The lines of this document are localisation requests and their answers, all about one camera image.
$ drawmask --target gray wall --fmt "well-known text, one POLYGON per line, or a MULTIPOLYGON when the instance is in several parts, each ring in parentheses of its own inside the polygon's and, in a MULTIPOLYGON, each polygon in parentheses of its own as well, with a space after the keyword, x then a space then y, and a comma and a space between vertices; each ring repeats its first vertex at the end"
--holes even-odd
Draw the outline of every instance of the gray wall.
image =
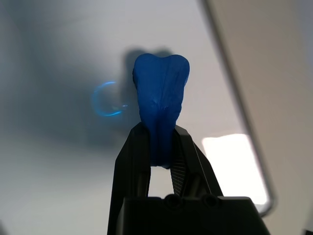
POLYGON ((210 2, 278 196, 266 225, 273 235, 299 235, 313 209, 312 48, 303 43, 300 2, 210 2))

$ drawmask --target blue object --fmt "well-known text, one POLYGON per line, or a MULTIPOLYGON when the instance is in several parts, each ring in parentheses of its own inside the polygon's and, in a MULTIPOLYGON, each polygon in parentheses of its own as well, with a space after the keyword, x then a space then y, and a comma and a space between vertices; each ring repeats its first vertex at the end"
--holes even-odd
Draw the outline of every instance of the blue object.
POLYGON ((188 60, 180 55, 142 54, 135 61, 134 84, 140 118, 150 132, 151 166, 171 165, 172 135, 189 70, 188 60))

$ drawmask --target white surface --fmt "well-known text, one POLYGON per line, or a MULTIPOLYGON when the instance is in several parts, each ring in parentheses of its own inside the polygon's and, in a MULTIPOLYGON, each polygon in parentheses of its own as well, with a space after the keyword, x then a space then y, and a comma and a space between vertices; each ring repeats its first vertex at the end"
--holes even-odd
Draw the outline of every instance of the white surface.
POLYGON ((114 160, 139 122, 131 73, 143 52, 189 60, 178 125, 202 151, 204 138, 245 132, 200 8, 2 1, 0 220, 9 235, 106 233, 114 160), (116 82, 107 106, 127 104, 122 115, 99 117, 90 105, 107 81, 116 82))
POLYGON ((223 194, 250 197, 259 211, 266 210, 270 199, 249 136, 205 138, 202 143, 223 194))

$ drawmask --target bright light patch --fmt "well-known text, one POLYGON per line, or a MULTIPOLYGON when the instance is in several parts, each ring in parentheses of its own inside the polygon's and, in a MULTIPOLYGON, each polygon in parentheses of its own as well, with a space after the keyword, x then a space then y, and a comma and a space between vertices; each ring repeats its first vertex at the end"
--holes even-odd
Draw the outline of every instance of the bright light patch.
POLYGON ((122 113, 121 110, 117 110, 115 112, 111 112, 111 113, 107 113, 105 111, 102 110, 101 108, 101 102, 99 100, 99 92, 106 86, 111 85, 111 84, 115 84, 115 82, 106 82, 103 83, 102 85, 96 87, 93 91, 92 97, 91 97, 91 101, 92 101, 92 106, 93 109, 95 110, 95 112, 102 116, 102 117, 109 117, 109 116, 115 116, 118 115, 120 113, 122 113))
POLYGON ((247 196, 264 205, 268 196, 250 138, 233 134, 202 141, 224 196, 247 196))

